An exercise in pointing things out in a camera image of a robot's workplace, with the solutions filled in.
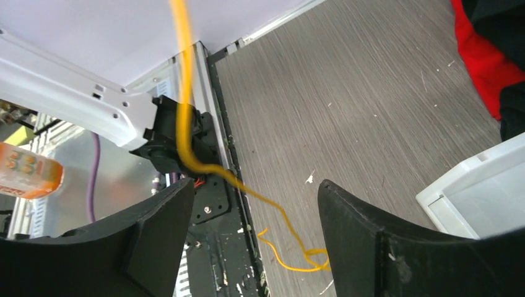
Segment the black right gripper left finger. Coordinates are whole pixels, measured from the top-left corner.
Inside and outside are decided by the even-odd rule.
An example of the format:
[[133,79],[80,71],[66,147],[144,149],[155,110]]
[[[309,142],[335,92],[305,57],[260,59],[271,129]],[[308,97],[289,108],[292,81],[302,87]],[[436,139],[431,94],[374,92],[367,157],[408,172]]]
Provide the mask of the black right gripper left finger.
[[56,238],[1,240],[2,296],[171,296],[194,182]]

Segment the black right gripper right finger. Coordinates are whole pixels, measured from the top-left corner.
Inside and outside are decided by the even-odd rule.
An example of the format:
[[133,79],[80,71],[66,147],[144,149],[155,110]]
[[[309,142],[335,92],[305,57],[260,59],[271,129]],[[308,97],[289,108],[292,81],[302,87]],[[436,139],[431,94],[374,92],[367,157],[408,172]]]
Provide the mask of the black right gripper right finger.
[[325,179],[318,208],[338,296],[523,296],[524,230],[467,239],[431,230]]

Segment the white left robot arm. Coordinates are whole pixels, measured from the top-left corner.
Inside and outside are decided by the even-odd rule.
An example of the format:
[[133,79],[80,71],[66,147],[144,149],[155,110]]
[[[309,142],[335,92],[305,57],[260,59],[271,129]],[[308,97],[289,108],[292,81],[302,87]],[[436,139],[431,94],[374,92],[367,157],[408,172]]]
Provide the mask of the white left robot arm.
[[181,99],[115,84],[1,31],[1,99],[90,130],[145,158],[161,173],[200,176],[195,163],[219,164],[211,115]]

